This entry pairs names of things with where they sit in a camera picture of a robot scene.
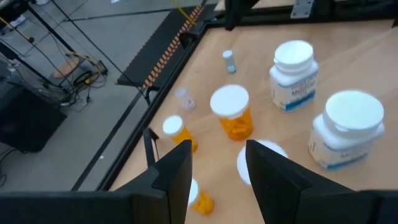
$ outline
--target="white bottle cap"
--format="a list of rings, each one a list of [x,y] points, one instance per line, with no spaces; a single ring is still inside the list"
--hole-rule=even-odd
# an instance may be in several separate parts
[[[287,69],[304,66],[313,60],[313,48],[304,40],[291,40],[279,45],[274,63]]]
[[[170,137],[180,134],[183,128],[184,122],[178,115],[169,116],[163,122],[163,132]]]
[[[229,59],[231,57],[234,57],[234,54],[232,52],[232,50],[226,50],[223,52],[223,58],[224,59]]]
[[[240,85],[225,85],[216,90],[210,99],[211,110],[222,118],[237,118],[248,106],[249,93]]]
[[[340,132],[361,133],[377,128],[384,108],[374,96],[358,90],[345,90],[332,95],[325,105],[323,120]]]
[[[189,191],[188,206],[191,206],[194,202],[196,202],[198,196],[199,196],[198,183],[194,179],[192,179],[191,189]]]
[[[287,157],[286,152],[276,143],[268,140],[256,140],[258,143],[262,144],[263,146],[272,149],[274,152],[278,152],[280,155]],[[236,161],[236,166],[238,168],[239,175],[241,176],[242,180],[250,185],[250,178],[249,178],[249,171],[248,165],[246,164],[246,146],[242,148],[242,151],[238,155],[238,160]]]

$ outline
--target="white plastic bottle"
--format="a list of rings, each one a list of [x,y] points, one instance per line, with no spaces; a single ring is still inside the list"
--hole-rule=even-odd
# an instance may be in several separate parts
[[[315,97],[318,64],[312,46],[303,40],[291,40],[275,51],[275,65],[269,70],[273,102],[291,112],[309,104]]]
[[[346,90],[332,95],[312,123],[308,150],[327,170],[365,158],[384,133],[384,108],[370,94]]]

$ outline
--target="floor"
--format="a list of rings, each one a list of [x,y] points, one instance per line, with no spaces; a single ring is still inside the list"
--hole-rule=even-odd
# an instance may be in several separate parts
[[[194,6],[199,3],[196,0],[178,0],[177,2],[181,6]],[[72,19],[173,7],[171,1],[165,0],[120,0],[117,3],[111,3],[111,0],[56,0],[56,3]],[[7,180],[0,187],[0,192],[71,190],[137,94],[137,90],[133,87],[114,84],[120,76],[117,68],[112,66],[70,22],[63,22],[65,16],[52,2],[34,8],[77,52],[102,60],[109,69],[109,75],[104,87],[90,90],[92,102],[85,108],[82,109],[83,103],[81,103],[72,110],[65,111],[68,118],[41,152],[23,155],[15,151],[1,162],[1,174],[7,174]],[[76,24],[121,70],[124,70],[166,15],[167,12],[156,12],[104,17],[80,20],[76,21]],[[26,13],[25,16],[28,20],[21,25],[19,31],[33,37],[36,46],[51,59],[55,66],[60,66],[65,59],[59,52],[53,37],[40,26],[33,15]],[[40,73],[51,78],[53,66],[19,34],[11,32],[0,38],[19,52],[21,57]],[[33,85],[38,84],[36,78],[32,77],[25,68],[20,66],[18,69]],[[85,98],[86,94],[87,92],[83,91],[81,96]],[[79,190],[96,188],[146,108],[146,102],[140,98]],[[8,148],[8,146],[0,145],[0,153]]]

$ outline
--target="black metal frame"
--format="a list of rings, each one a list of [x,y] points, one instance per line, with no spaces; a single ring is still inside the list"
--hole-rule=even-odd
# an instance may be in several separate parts
[[[334,2],[333,0],[316,0],[312,8],[310,17],[307,19],[291,19],[290,13],[293,6],[268,7],[263,9],[253,9],[249,11],[238,26],[260,26],[260,25],[281,25],[281,24],[309,24],[322,22],[352,22],[352,21],[371,21],[381,19],[397,19],[398,3],[391,1],[378,0],[348,0]],[[184,66],[190,59],[192,53],[200,43],[206,31],[211,28],[224,26],[224,13],[215,15],[211,13],[207,19],[197,22],[195,30],[186,35],[190,40],[181,40],[184,43],[184,53],[180,61],[175,64],[173,71],[169,74],[164,86],[159,90],[152,104],[148,107],[145,115],[140,119],[134,128],[129,139],[124,144],[121,152],[111,165],[104,179],[101,181],[97,190],[108,190],[118,176],[124,163],[129,158],[138,141],[142,137],[152,118],[161,106],[164,98],[169,93],[176,79],[180,75]]]

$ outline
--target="wooden table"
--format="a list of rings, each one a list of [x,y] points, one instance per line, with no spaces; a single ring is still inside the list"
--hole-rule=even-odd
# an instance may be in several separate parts
[[[188,209],[186,223],[264,223],[252,188],[244,184],[236,168],[245,142],[228,139],[210,109],[213,92],[229,83],[238,83],[249,92],[254,123],[250,139],[274,141],[291,160],[352,189],[398,189],[398,29],[391,26],[392,21],[371,21],[208,30],[150,123],[160,136],[160,156],[175,146],[162,133],[162,123],[171,114],[179,114],[198,141],[193,176],[214,198],[215,210],[203,217]],[[292,39],[313,45],[320,71],[315,102],[286,114],[271,101],[269,69],[277,46]],[[238,69],[234,75],[227,73],[221,57],[227,49],[234,52]],[[196,100],[195,110],[185,111],[179,105],[174,97],[178,86],[189,89]],[[365,90],[382,101],[386,134],[365,161],[327,172],[307,151],[311,123],[327,98],[345,89]],[[111,190],[146,169],[141,139]]]

